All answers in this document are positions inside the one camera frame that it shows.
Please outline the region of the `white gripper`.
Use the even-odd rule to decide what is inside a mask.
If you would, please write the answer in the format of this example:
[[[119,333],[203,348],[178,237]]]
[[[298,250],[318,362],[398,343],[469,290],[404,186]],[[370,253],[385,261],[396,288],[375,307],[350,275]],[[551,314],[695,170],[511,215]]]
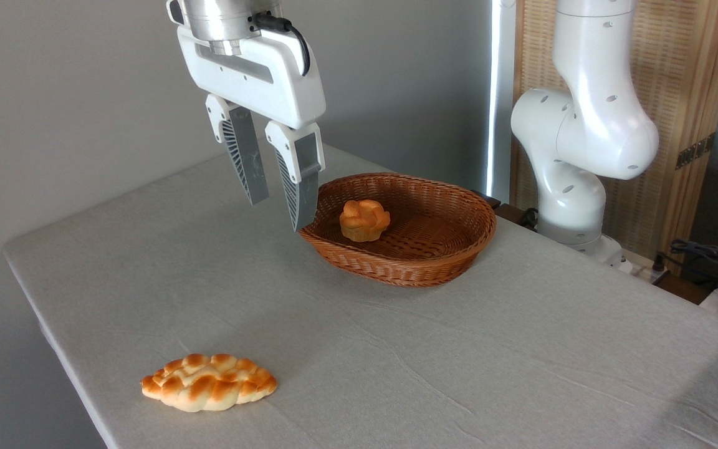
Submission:
[[[192,80],[210,93],[205,105],[214,138],[227,148],[252,205],[267,199],[269,191],[251,111],[272,119],[265,133],[299,232],[315,218],[318,174],[325,169],[321,130],[312,123],[327,108],[316,60],[311,57],[310,70],[302,75],[299,41],[287,34],[262,32],[243,39],[239,55],[214,53],[184,26],[177,36]]]

